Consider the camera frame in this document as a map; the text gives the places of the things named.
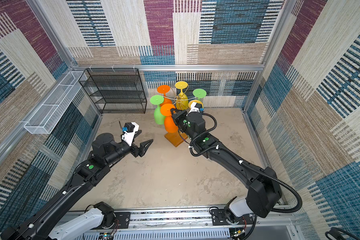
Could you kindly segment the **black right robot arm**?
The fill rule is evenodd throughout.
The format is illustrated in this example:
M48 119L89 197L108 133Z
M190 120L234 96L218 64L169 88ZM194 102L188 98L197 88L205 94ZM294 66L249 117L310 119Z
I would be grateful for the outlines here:
M246 196L234 197L224 207L230 224L236 224L244 215L252 214L265 218L282 197L281 187L275 181L277 175L269 167L262 169L244 160L229 150L206 129L205 113L170 111L179 130L190 138L190 152L194 157L204 156L223 166L247 188Z

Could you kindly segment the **green wine glass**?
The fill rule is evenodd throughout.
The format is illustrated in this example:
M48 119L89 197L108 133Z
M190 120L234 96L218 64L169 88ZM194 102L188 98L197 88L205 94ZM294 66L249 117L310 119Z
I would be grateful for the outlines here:
M150 103L156 106L154 111L154 119L156 124L163 125L165 123L165 116L161 113L161 104L164 102L164 97L161 95L154 95L150 98Z
M201 99L206 97L207 92L204 89L195 89L193 90L192 94L194 95L195 99L200 102Z

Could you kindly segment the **orange front wine glass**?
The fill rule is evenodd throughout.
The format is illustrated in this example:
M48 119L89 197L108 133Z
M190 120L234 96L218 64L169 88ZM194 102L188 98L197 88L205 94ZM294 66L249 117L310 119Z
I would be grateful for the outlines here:
M165 104L161 106L161 114L165 116L165 129L168 133L176 133L178 131L178 127L176 126L173 118L171 110L176 109L176 107L173 104Z

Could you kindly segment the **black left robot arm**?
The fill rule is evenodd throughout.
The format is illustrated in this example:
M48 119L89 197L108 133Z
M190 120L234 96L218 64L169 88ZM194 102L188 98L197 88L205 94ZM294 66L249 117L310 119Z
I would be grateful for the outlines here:
M73 240L86 231L104 223L105 217L113 217L109 206L93 207L75 219L59 225L59 221L86 193L94 188L128 154L143 157L153 140L134 144L140 130L125 132L120 143L114 136L104 133L92 143L88 158L77 166L68 183L46 205L17 227L8 227L1 233L3 240Z

